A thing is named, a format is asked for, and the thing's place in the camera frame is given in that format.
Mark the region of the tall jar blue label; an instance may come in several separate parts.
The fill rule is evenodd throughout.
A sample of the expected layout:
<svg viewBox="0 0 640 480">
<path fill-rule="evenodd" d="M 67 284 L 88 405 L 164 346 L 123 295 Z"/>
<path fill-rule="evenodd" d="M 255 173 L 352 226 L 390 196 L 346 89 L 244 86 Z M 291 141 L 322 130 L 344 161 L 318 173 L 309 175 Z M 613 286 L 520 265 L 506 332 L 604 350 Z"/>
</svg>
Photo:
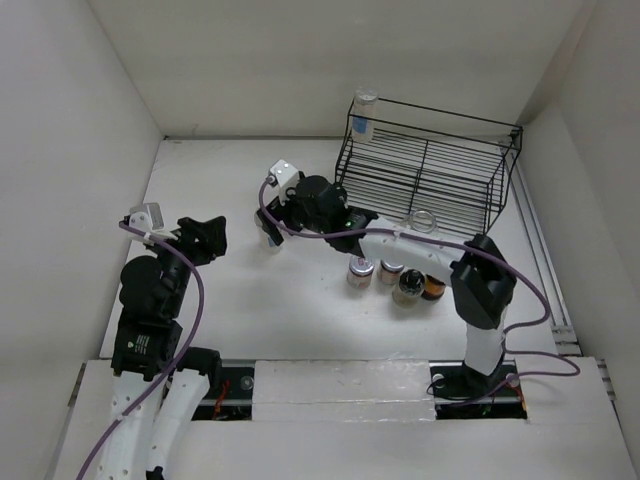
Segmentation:
<svg viewBox="0 0 640 480">
<path fill-rule="evenodd" d="M 258 214 L 254 215 L 254 223 L 256 225 L 260 244 L 262 248 L 269 254 L 276 255 L 282 250 L 281 245 L 277 245 L 272 237 L 265 231 L 262 220 Z"/>
<path fill-rule="evenodd" d="M 372 140 L 378 99 L 378 93 L 373 89 L 359 88 L 354 93 L 351 135 L 355 142 L 367 143 Z"/>
</svg>

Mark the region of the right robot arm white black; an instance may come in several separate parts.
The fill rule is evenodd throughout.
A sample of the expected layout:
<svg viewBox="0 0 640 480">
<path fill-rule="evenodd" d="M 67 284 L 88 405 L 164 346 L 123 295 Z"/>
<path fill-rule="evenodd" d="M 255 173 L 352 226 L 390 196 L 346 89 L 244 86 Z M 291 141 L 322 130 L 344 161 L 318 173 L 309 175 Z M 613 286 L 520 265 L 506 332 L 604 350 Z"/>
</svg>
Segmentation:
<svg viewBox="0 0 640 480">
<path fill-rule="evenodd" d="M 489 237 L 460 241 L 396 225 L 348 205 L 342 187 L 287 162 L 273 165 L 263 186 L 276 191 L 273 200 L 259 202 L 255 215 L 270 246 L 281 246 L 285 234 L 319 239 L 337 252 L 401 264 L 450 288 L 455 311 L 466 324 L 464 395 L 478 397 L 496 386 L 504 359 L 504 316 L 517 278 Z"/>
</svg>

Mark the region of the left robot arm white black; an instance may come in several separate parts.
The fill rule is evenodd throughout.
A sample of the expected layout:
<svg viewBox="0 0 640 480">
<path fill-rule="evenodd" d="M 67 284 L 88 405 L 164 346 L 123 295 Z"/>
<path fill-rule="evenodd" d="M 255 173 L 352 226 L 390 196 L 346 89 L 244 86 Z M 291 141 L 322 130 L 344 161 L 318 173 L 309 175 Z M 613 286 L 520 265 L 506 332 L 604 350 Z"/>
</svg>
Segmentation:
<svg viewBox="0 0 640 480">
<path fill-rule="evenodd" d="M 121 225 L 149 252 L 120 274 L 110 425 L 85 463 L 99 479 L 165 479 L 199 403 L 222 387 L 219 352 L 192 346 L 177 318 L 189 282 L 204 288 L 199 267 L 226 253 L 226 219 L 183 217 L 163 232 L 131 213 Z"/>
</svg>

